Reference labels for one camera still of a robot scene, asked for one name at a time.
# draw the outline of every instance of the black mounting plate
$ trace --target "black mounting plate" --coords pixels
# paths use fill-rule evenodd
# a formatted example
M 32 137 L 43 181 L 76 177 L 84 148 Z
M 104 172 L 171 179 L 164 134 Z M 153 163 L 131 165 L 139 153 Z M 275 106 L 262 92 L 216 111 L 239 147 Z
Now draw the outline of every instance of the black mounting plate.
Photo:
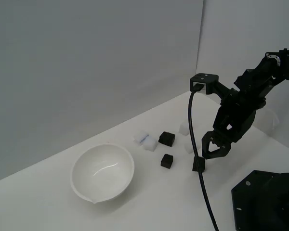
M 276 175 L 279 174 L 254 170 L 231 190 L 237 231 L 257 230 L 250 219 L 250 215 L 253 213 L 250 209 L 251 200 L 262 186 Z

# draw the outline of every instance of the small block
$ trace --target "small block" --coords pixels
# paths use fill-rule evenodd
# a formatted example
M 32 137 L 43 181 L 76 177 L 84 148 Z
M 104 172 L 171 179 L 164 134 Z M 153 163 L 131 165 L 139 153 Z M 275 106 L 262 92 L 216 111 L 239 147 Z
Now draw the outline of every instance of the small block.
M 166 168 L 171 168 L 173 162 L 173 155 L 165 154 L 160 162 L 160 165 Z
M 179 133 L 184 136 L 187 136 L 189 134 L 188 120 L 183 121 L 183 123 L 180 125 Z
M 199 168 L 200 168 L 200 171 L 201 172 L 204 172 L 205 170 L 205 166 L 206 166 L 206 159 L 203 158 L 203 157 L 199 157 Z M 197 165 L 196 165 L 196 158 L 194 157 L 194 163 L 193 163 L 193 171 L 194 172 L 198 172 L 198 169 L 197 169 Z
M 167 145 L 169 147 L 172 147 L 173 142 L 175 139 L 175 134 L 169 133 L 164 131 L 160 136 L 158 142 Z
M 158 145 L 158 141 L 154 139 L 152 136 L 148 135 L 143 141 L 143 147 L 145 150 L 149 150 L 154 152 Z
M 192 153 L 194 151 L 193 145 L 192 145 L 192 142 L 191 142 L 190 138 L 189 138 L 189 141 L 185 142 L 184 148 L 187 151 L 187 153 Z
M 136 144 L 138 145 L 142 145 L 143 141 L 146 139 L 146 137 L 149 135 L 149 133 L 147 133 L 146 131 L 139 131 L 138 133 L 136 133 L 133 136 L 133 139 L 135 141 Z

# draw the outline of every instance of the white cube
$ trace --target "white cube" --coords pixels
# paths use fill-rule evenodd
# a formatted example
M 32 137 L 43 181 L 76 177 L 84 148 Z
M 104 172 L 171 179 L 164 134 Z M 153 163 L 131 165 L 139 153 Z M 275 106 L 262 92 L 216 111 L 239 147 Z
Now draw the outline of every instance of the white cube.
M 147 133 L 146 131 L 140 130 L 138 133 L 136 133 L 133 136 L 133 139 L 134 139 L 134 142 L 140 146 L 143 144 L 146 137 L 148 137 L 148 136 L 149 136 L 149 133 Z
M 143 147 L 145 150 L 154 151 L 158 145 L 158 141 L 152 136 L 148 135 L 143 141 Z
M 195 134 L 196 147 L 197 147 L 198 151 L 199 150 L 201 151 L 201 149 L 202 149 L 201 139 L 202 139 L 202 137 L 201 137 L 200 134 Z M 184 148 L 185 148 L 187 153 L 194 152 L 193 145 L 192 145 L 192 140 L 191 140 L 190 136 L 185 138 L 185 140 L 184 140 Z
M 179 133 L 184 136 L 187 136 L 189 134 L 188 120 L 185 120 L 181 123 Z

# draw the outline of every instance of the black cube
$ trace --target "black cube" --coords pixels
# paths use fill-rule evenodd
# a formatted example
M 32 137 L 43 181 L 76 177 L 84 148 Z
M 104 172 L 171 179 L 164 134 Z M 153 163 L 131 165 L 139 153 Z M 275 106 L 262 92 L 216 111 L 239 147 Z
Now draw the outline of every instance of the black cube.
M 201 172 L 204 172 L 206 167 L 206 159 L 203 157 L 199 157 L 199 168 Z M 194 157 L 194 163 L 193 163 L 193 171 L 198 172 L 197 164 L 196 164 L 196 158 Z
M 166 168 L 171 168 L 173 162 L 173 155 L 165 154 L 160 162 L 160 165 Z
M 172 147 L 173 142 L 175 139 L 175 134 L 172 134 L 170 132 L 164 131 L 160 136 L 158 142 L 167 145 L 169 147 Z

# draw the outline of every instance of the bowl rim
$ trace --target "bowl rim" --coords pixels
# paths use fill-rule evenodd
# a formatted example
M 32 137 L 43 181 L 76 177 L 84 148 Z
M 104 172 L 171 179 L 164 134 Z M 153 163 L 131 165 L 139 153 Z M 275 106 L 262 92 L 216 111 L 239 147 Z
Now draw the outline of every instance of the bowl rim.
M 120 148 L 122 149 L 123 151 L 125 151 L 125 153 L 129 156 L 130 160 L 131 160 L 131 174 L 130 174 L 130 178 L 128 179 L 128 181 L 125 183 L 125 185 L 118 191 L 118 192 L 115 192 L 113 195 L 109 196 L 109 197 L 106 197 L 106 198 L 103 198 L 103 199 L 100 199 L 98 201 L 92 201 L 90 198 L 82 195 L 77 189 L 76 187 L 74 186 L 74 182 L 73 182 L 73 173 L 74 173 L 74 168 L 75 168 L 75 165 L 76 163 L 79 161 L 79 159 L 85 154 L 87 153 L 88 151 L 90 151 L 91 149 L 93 148 L 96 148 L 96 147 L 99 147 L 99 146 L 104 146 L 104 145 L 110 145 L 110 146 L 115 146 L 117 148 Z M 98 203 L 98 202 L 102 202 L 102 201 L 108 201 L 108 200 L 111 200 L 113 198 L 115 198 L 116 196 L 120 195 L 127 187 L 128 185 L 130 184 L 133 176 L 134 176 L 134 171 L 135 171 L 135 163 L 134 163 L 134 159 L 131 155 L 131 153 L 126 149 L 124 148 L 123 146 L 121 145 L 118 145 L 118 144 L 115 144 L 115 143 L 101 143 L 101 144 L 98 144 L 98 145 L 95 145 L 91 148 L 89 148 L 88 150 L 84 151 L 78 158 L 77 160 L 74 162 L 73 166 L 72 166 L 72 169 L 70 171 L 70 184 L 71 184 L 71 187 L 73 189 L 73 191 L 76 193 L 77 196 L 79 196 L 80 198 L 86 200 L 86 201 L 90 201 L 90 202 L 93 202 L 94 204 L 95 203 Z

